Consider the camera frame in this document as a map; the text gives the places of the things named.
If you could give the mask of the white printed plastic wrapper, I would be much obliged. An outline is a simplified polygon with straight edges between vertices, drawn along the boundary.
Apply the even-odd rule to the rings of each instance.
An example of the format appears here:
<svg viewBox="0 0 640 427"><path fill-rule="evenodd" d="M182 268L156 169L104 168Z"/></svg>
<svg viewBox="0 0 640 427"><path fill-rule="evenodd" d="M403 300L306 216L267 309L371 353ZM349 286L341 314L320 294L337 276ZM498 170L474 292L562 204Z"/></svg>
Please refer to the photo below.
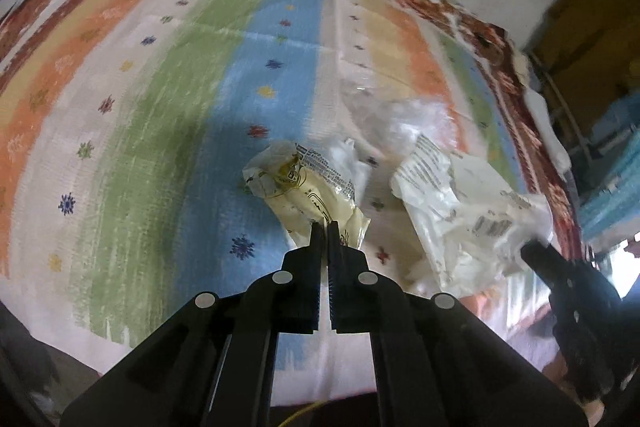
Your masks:
<svg viewBox="0 0 640 427"><path fill-rule="evenodd" d="M421 134L390 180L404 204L423 255L409 272L424 295L480 293L521 271L521 248L553 239L553 218L541 194L518 193L482 158L446 152Z"/></svg>

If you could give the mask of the clear plastic bag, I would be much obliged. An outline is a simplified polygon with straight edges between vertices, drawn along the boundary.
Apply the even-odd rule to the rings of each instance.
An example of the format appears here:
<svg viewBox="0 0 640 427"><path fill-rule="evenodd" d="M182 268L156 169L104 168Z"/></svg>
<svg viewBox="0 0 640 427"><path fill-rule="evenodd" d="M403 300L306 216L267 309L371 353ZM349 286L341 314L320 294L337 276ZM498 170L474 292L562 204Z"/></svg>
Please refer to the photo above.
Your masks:
<svg viewBox="0 0 640 427"><path fill-rule="evenodd" d="M437 96L392 95L390 88L378 88L345 80L342 100L363 139L385 157L407 157L420 136L442 150L455 150L462 134L449 105Z"/></svg>

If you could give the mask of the striped colourful bed cover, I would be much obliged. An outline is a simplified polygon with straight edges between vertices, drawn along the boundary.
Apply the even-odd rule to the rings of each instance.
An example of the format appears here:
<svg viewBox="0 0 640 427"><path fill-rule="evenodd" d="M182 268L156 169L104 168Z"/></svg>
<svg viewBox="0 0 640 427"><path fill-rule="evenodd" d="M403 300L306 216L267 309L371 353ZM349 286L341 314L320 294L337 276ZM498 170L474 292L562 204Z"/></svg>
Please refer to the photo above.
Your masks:
<svg viewBox="0 0 640 427"><path fill-rule="evenodd" d="M87 0L27 69L55 92L41 116L17 118L24 158L16 134L1 142L1 300L99 374L194 294L238 293L297 246L243 178L276 141L355 141L372 167L360 248L419 294L409 272L423 249L390 188L405 158L363 139L345 80L441 98L456 152L544 195L527 186L488 63L390 0ZM547 297L524 268L459 298L509 338Z"/></svg>

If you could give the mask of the dark round trash bin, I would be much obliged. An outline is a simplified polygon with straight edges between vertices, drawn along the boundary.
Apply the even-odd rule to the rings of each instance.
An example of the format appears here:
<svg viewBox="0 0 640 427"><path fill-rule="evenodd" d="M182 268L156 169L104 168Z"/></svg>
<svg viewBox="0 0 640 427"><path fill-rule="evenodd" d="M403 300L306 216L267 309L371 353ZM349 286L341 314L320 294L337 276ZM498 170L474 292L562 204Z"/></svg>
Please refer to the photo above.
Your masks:
<svg viewBox="0 0 640 427"><path fill-rule="evenodd" d="M351 407L352 399L317 401L297 407L275 407L272 410L271 425L341 426Z"/></svg>

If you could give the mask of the cream wrapper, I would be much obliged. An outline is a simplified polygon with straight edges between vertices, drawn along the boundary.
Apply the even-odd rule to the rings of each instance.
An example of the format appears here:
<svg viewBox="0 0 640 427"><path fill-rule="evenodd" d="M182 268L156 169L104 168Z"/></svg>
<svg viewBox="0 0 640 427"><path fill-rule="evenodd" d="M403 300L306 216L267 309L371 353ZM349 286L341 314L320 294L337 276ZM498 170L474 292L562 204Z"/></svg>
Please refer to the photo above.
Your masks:
<svg viewBox="0 0 640 427"><path fill-rule="evenodd" d="M336 222L341 242L358 248L370 225L360 200L371 170L359 159L354 140L332 136L318 147L273 142L248 162L243 178L295 245L308 243L314 222Z"/></svg>

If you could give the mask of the yellow hanging garment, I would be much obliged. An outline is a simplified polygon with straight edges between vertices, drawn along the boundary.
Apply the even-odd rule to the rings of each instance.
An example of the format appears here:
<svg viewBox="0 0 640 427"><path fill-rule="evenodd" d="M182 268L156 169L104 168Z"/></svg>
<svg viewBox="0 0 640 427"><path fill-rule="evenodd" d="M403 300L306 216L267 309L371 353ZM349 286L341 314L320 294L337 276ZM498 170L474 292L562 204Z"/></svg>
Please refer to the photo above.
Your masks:
<svg viewBox="0 0 640 427"><path fill-rule="evenodd" d="M639 90L639 0L556 0L533 56L588 133L611 104Z"/></svg>

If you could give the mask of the white rolled cloth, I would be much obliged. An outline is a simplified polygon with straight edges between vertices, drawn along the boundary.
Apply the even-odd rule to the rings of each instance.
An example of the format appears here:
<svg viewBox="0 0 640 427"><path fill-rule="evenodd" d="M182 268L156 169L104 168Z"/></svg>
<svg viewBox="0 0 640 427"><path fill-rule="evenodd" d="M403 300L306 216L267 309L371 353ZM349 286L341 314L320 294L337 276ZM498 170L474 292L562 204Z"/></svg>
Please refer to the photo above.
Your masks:
<svg viewBox="0 0 640 427"><path fill-rule="evenodd" d="M552 165L557 173L564 176L572 168L572 162L570 161L570 155L568 155L567 150L565 150L552 128L547 102L544 101L544 97L541 94L529 87L525 88L524 101L529 114L533 117Z"/></svg>

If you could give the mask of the blue patterned cloth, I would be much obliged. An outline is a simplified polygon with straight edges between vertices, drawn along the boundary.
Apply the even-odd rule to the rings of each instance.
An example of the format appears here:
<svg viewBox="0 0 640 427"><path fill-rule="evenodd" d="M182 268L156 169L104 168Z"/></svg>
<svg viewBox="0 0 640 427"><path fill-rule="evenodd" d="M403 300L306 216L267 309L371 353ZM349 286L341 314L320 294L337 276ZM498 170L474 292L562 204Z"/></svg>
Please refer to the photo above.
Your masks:
<svg viewBox="0 0 640 427"><path fill-rule="evenodd" d="M619 98L586 134L589 159L575 158L573 173L584 242L639 217L639 92Z"/></svg>

